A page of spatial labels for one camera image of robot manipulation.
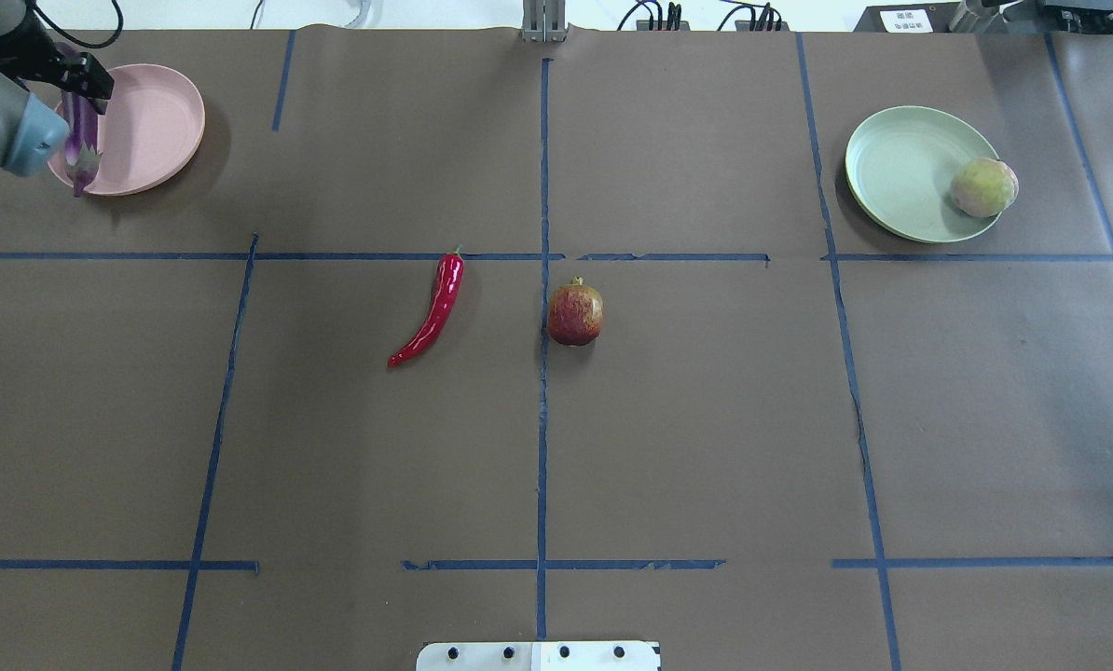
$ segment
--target red chili pepper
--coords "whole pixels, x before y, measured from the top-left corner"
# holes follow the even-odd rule
[[[402,364],[423,353],[436,342],[436,336],[441,335],[441,328],[449,322],[450,313],[457,300],[457,289],[462,287],[462,274],[466,267],[466,262],[462,258],[462,247],[457,247],[451,255],[441,256],[441,263],[436,266],[436,282],[433,284],[433,305],[427,309],[427,317],[421,324],[412,339],[400,348],[390,359],[387,368]]]

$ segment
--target green plate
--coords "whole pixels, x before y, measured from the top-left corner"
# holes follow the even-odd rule
[[[958,243],[985,233],[949,199],[949,180],[971,158],[999,158],[975,128],[930,107],[889,107],[855,128],[846,144],[846,181],[880,226],[917,243]]]

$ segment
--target metal bracket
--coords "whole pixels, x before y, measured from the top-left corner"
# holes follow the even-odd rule
[[[523,41],[564,42],[565,0],[523,0]]]
[[[431,644],[416,671],[659,671],[660,644],[646,641],[543,641]]]
[[[769,21],[769,22],[770,22],[770,24],[772,27],[777,27],[777,22],[776,21]],[[760,27],[760,24],[758,24],[758,22],[756,22],[756,30],[751,30],[751,21],[742,21],[742,20],[740,20],[740,21],[735,21],[735,30],[737,32],[777,32],[777,31],[778,32],[784,32],[784,31],[791,30],[791,29],[790,29],[790,27],[788,27],[788,21],[781,21],[781,26],[778,27],[777,30],[775,30],[775,31],[766,29],[766,27]]]

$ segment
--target plate rim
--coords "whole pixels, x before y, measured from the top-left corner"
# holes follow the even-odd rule
[[[175,166],[164,177],[157,178],[151,182],[145,184],[145,186],[128,188],[128,190],[122,190],[122,191],[114,191],[114,190],[107,191],[107,190],[97,190],[96,180],[92,180],[92,182],[89,184],[87,188],[85,188],[83,190],[85,194],[88,194],[90,196],[131,196],[135,194],[140,194],[142,191],[150,190],[150,188],[155,188],[159,186],[159,184],[164,184],[166,180],[175,177],[175,175],[178,175],[180,170],[183,170],[189,162],[191,162],[191,158],[196,156],[196,152],[199,149],[199,145],[201,145],[201,141],[204,140],[204,127],[208,126],[208,114],[207,110],[204,109],[204,95],[199,92],[199,87],[196,86],[196,83],[191,79],[189,79],[185,72],[177,71],[177,69],[173,67],[159,63],[127,63],[125,66],[109,68],[109,73],[111,76],[115,71],[152,71],[152,69],[158,69],[158,71],[166,71],[169,73],[174,73],[174,76],[177,76],[183,81],[186,81],[187,86],[190,86],[191,92],[195,93],[194,110],[198,112],[199,125],[198,125],[198,132],[196,134],[196,140],[191,141],[191,151],[188,152],[185,158],[183,158],[180,165]],[[60,102],[58,106],[55,106],[55,109],[59,111],[60,106],[62,106],[62,102]],[[97,134],[98,134],[97,140],[100,140],[100,128],[98,128]],[[71,186],[71,179],[68,179],[67,175],[63,175],[61,170],[55,169],[52,162],[47,161],[47,167],[49,167],[50,171],[52,171],[55,178],[59,179],[62,184],[66,184],[66,186],[68,187]]]
[[[992,216],[989,220],[987,220],[987,224],[983,226],[983,228],[979,228],[976,233],[972,233],[971,235],[966,235],[965,237],[962,238],[918,238],[915,235],[909,235],[907,233],[903,233],[903,230],[894,228],[894,226],[889,225],[888,221],[883,220],[879,216],[876,215],[876,213],[873,213],[871,208],[868,207],[866,203],[864,203],[863,196],[859,196],[858,189],[855,188],[855,181],[854,181],[855,170],[851,169],[851,144],[854,144],[855,137],[858,136],[859,130],[863,130],[863,128],[866,127],[868,122],[871,122],[873,119],[877,118],[877,116],[897,110],[920,110],[924,111],[924,114],[926,115],[936,115],[939,116],[940,118],[953,119],[954,122],[962,124],[963,127],[966,127],[968,130],[971,130],[971,132],[974,132],[981,140],[983,140],[984,145],[986,145],[986,147],[991,149],[992,152],[991,157],[995,158],[995,160],[999,160],[999,152],[997,152],[995,146],[992,146],[991,141],[987,140],[986,137],[984,137],[983,132],[978,132],[978,129],[975,129],[975,127],[971,126],[971,124],[967,124],[966,120],[963,120],[949,114],[949,111],[938,110],[936,109],[936,107],[928,107],[928,106],[885,107],[885,109],[876,111],[875,114],[865,118],[863,122],[859,122],[859,125],[855,127],[855,130],[851,131],[851,136],[849,137],[849,139],[846,140],[846,154],[844,154],[843,156],[843,167],[846,170],[846,186],[850,188],[851,195],[855,196],[855,203],[858,204],[858,207],[863,209],[868,217],[871,217],[873,221],[876,221],[877,225],[880,225],[880,228],[884,228],[885,230],[888,230],[894,235],[898,235],[900,238],[905,238],[905,240],[910,240],[914,243],[923,243],[926,245],[948,245],[953,243],[963,243],[966,240],[971,240],[971,238],[977,238],[978,235],[987,233],[987,230],[991,229],[992,226],[995,226],[995,223],[999,220],[1001,217],[999,214]]]

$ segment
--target sticker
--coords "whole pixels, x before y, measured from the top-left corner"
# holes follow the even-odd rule
[[[933,32],[925,9],[889,9],[880,12],[880,21],[888,32]]]

